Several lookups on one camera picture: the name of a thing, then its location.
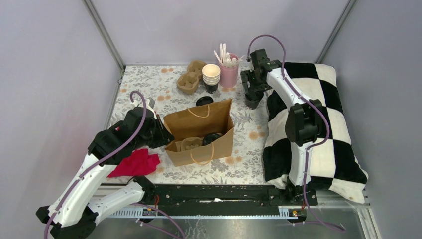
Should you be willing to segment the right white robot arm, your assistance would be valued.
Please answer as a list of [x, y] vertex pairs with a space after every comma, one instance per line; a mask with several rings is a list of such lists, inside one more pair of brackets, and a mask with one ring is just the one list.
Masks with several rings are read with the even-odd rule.
[[284, 62], [270, 60], [265, 49], [249, 53], [247, 61], [252, 68], [240, 73], [245, 94], [245, 104], [257, 108], [266, 90], [274, 90], [288, 108], [285, 133], [291, 143], [292, 164], [288, 182], [294, 185], [285, 192], [288, 203], [298, 205], [305, 199], [299, 186], [311, 180], [308, 174], [313, 147], [322, 129], [329, 130], [328, 122], [321, 112], [320, 100], [312, 100], [304, 94], [288, 76]]

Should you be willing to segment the stack of black lids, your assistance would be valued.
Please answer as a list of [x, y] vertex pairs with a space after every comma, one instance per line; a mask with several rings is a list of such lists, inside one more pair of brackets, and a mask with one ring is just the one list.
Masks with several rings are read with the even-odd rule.
[[214, 102], [214, 100], [213, 100], [212, 97], [210, 97], [210, 96], [203, 96], [203, 97], [200, 97], [196, 101], [196, 106], [203, 106], [203, 105], [211, 104], [213, 102]]

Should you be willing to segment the black paper coffee cup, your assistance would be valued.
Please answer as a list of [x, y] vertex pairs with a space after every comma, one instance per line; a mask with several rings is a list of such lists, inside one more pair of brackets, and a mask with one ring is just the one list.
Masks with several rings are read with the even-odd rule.
[[245, 105], [248, 109], [254, 110], [257, 109], [259, 103], [261, 102], [263, 96], [260, 97], [250, 97], [249, 95], [245, 95]]

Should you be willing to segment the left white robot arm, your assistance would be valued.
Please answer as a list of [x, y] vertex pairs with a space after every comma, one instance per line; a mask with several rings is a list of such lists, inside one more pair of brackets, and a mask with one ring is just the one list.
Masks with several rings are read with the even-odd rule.
[[44, 238], [85, 239], [103, 219], [120, 209], [139, 202], [150, 204], [155, 185], [145, 176], [135, 176], [123, 189], [101, 199], [92, 196], [135, 150], [163, 147], [173, 140], [160, 117], [143, 107], [129, 110], [124, 120], [99, 132], [67, 189], [52, 205], [37, 210], [38, 219], [46, 225]]

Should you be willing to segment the brown paper bag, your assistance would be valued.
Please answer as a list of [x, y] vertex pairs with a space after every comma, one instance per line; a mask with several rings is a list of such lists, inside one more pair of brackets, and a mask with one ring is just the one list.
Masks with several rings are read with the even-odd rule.
[[[163, 118], [164, 126], [175, 138], [165, 151], [174, 166], [188, 164], [206, 165], [214, 159], [230, 157], [233, 151], [234, 123], [230, 116], [232, 99], [203, 106], [187, 108]], [[182, 141], [188, 138], [202, 139], [212, 133], [221, 137], [213, 142], [187, 150]]]

